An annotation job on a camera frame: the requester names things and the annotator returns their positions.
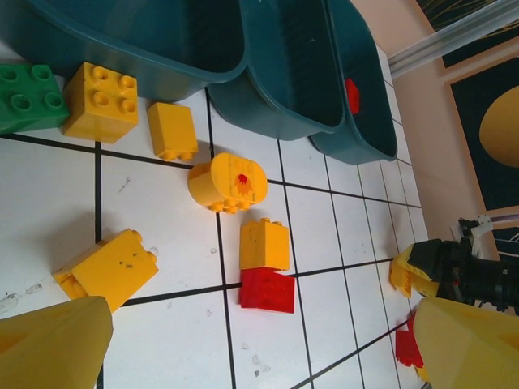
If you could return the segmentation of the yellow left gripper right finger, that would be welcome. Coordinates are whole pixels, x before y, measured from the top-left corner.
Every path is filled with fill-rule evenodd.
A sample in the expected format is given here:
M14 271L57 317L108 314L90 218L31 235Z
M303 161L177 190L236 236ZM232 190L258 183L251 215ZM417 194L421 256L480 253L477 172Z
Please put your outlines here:
M434 388L517 388L518 317L421 300L414 336Z

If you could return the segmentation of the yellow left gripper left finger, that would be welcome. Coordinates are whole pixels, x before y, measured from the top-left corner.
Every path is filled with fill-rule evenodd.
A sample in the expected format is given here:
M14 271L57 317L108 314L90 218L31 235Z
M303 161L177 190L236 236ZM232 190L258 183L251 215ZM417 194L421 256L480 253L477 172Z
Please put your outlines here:
M2 388L93 388L113 335L103 297L1 320Z

